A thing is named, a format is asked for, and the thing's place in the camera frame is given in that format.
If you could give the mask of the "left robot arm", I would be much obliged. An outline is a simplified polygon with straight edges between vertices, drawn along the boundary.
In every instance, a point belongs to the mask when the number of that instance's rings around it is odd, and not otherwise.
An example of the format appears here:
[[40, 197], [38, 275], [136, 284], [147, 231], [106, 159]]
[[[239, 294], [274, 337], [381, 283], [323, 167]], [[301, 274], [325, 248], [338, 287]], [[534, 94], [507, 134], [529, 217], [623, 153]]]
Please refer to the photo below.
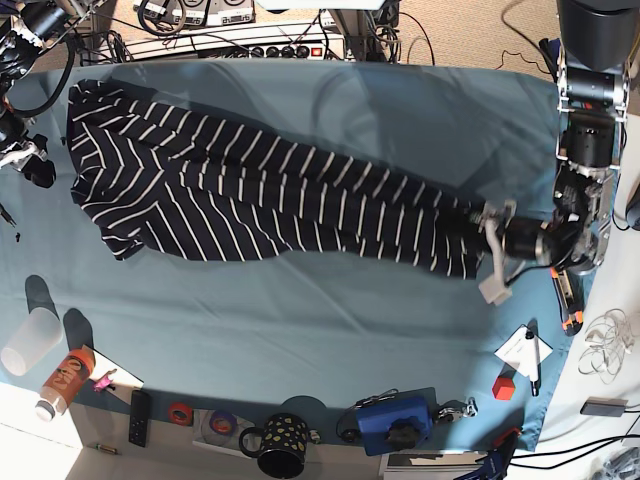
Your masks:
[[478, 218], [479, 247], [495, 260], [588, 273], [606, 253], [613, 178], [626, 139], [631, 62], [637, 50], [636, 1], [559, 1], [560, 38], [535, 43], [558, 94], [554, 210], [549, 221], [513, 206]]

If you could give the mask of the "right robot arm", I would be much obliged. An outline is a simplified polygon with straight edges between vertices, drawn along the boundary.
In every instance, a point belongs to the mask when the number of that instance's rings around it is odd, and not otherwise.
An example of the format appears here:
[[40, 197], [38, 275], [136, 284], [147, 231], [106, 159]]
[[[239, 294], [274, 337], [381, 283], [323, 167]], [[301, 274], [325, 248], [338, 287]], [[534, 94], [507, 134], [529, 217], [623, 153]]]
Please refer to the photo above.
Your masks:
[[[48, 139], [41, 134], [31, 137], [29, 126], [55, 104], [66, 86], [76, 49], [65, 25], [85, 13], [75, 1], [36, 1], [23, 4], [1, 25], [1, 166], [13, 168], [40, 188], [54, 184], [56, 170], [48, 159]], [[67, 61], [49, 98], [31, 109], [13, 106], [9, 90], [59, 41], [67, 47]]]

